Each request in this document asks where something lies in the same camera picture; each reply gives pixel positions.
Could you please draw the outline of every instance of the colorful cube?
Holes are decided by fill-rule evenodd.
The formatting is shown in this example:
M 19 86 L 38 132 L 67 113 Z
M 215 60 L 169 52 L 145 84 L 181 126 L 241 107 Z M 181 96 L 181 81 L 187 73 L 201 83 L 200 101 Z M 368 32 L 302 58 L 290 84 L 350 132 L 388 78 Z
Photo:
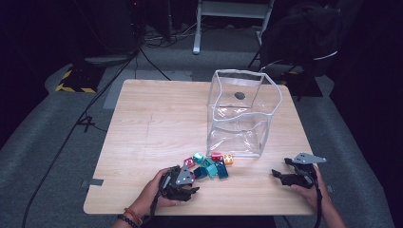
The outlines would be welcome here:
M 183 161 L 183 164 L 187 165 L 187 167 L 189 167 L 189 168 L 191 168 L 191 167 L 193 167 L 193 166 L 196 165 L 196 164 L 195 164 L 195 161 L 193 161 L 193 158 L 185 159 L 185 160 Z
M 215 163 L 215 165 L 216 165 L 217 170 L 218 170 L 219 178 L 220 178 L 220 179 L 226 179 L 226 178 L 228 178 L 228 172 L 227 172 L 227 170 L 226 170 L 224 161 L 217 161 L 217 162 Z
M 218 162 L 221 160 L 221 153 L 220 152 L 211 152 L 211 160 L 214 162 Z
M 232 155 L 230 155 L 230 154 L 223 155 L 222 160 L 224 161 L 224 163 L 226 165 L 234 163 L 234 159 L 232 158 Z
M 206 167 L 205 169 L 207 170 L 208 177 L 210 177 L 211 179 L 213 179 L 219 174 L 219 170 L 217 169 L 217 166 L 215 164 L 212 164 Z
M 208 166 L 214 164 L 214 161 L 211 160 L 211 158 L 205 158 L 202 163 L 201 166 L 203 166 L 204 168 L 207 168 Z
M 193 171 L 193 173 L 195 175 L 195 180 L 205 178 L 208 175 L 207 169 L 205 169 L 202 166 L 200 166 L 197 169 L 195 169 L 195 171 Z
M 204 159 L 204 156 L 200 153 L 195 153 L 193 155 L 193 161 L 195 161 L 197 164 L 201 164 L 203 159 Z

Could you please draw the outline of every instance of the gray floor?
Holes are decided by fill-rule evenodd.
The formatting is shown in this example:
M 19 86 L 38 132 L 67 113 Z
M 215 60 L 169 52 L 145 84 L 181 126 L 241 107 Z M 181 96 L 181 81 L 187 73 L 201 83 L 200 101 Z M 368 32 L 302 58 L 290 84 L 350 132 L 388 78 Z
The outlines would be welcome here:
M 170 47 L 143 47 L 143 51 L 163 71 L 191 72 L 193 81 L 208 82 L 216 69 L 247 69 L 259 48 L 254 32 L 253 28 L 210 29 L 202 35 L 200 55 L 192 54 L 193 36 Z M 22 225 L 35 188 L 71 127 L 94 97 L 90 93 L 54 91 L 67 68 L 48 77 L 45 86 L 49 95 L 27 116 L 0 152 L 0 227 Z M 99 88 L 111 80 L 118 68 L 106 70 Z M 139 54 L 123 74 L 135 75 L 137 70 L 155 68 Z M 393 227 L 382 186 L 329 98 L 333 82 L 327 77 L 317 78 L 317 82 L 324 96 L 304 97 L 295 104 L 314 153 L 328 160 L 320 168 L 327 183 L 335 188 L 331 195 L 334 204 L 349 227 Z M 113 109 L 104 108 L 107 93 L 87 112 L 103 130 L 108 129 L 113 114 Z M 29 208 L 26 227 L 109 227 L 115 220 L 113 215 L 92 216 L 83 211 L 86 188 L 81 185 L 92 178 L 106 136 L 94 127 L 87 133 L 84 129 L 75 127 L 60 151 Z M 304 228 L 313 227 L 316 221 L 316 217 L 288 219 L 293 227 Z M 281 217 L 275 220 L 278 228 L 287 227 Z

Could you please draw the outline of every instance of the hand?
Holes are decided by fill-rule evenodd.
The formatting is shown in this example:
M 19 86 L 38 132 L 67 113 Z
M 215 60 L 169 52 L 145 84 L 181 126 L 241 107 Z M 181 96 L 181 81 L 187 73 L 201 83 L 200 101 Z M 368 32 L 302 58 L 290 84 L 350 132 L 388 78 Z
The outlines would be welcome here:
M 316 166 L 314 166 L 314 168 L 317 171 L 317 182 L 323 197 L 322 203 L 331 202 L 329 198 L 329 193 L 327 191 L 326 183 L 324 182 L 319 169 Z M 291 189 L 302 195 L 308 201 L 308 203 L 315 209 L 315 211 L 317 211 L 317 190 L 314 186 L 312 186 L 310 189 L 306 189 L 304 187 L 293 184 L 291 185 Z
M 140 196 L 130 205 L 130 209 L 136 212 L 137 216 L 143 217 L 150 214 L 150 206 L 157 195 L 161 177 L 169 171 L 169 168 L 160 170 L 157 175 L 143 189 Z M 157 208 L 179 205 L 178 200 L 170 200 L 163 197 L 158 198 Z

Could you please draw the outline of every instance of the clear plastic box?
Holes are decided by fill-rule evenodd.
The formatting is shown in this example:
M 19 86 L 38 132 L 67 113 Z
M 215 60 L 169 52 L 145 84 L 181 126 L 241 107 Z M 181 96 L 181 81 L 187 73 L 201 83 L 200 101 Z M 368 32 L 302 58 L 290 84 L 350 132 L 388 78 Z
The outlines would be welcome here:
M 264 78 L 269 85 L 262 85 Z M 216 70 L 207 103 L 207 156 L 217 151 L 260 157 L 281 101 L 278 86 L 265 73 Z

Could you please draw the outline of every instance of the bracelet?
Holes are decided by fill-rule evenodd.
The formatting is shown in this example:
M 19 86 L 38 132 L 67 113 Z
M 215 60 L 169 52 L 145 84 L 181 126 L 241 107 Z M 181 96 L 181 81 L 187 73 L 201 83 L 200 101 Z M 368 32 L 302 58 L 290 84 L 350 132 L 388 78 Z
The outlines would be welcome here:
M 132 211 L 130 208 L 125 208 L 125 212 L 127 212 L 128 214 L 130 214 L 137 222 L 137 224 L 142 225 L 143 221 L 141 218 L 139 218 L 138 216 L 136 216 L 136 214 L 134 213 L 134 211 Z
M 118 215 L 118 219 L 121 219 L 125 222 L 127 222 L 131 227 L 133 228 L 139 228 L 136 223 L 134 223 L 132 220 L 130 220 L 128 217 L 124 216 L 124 215 Z

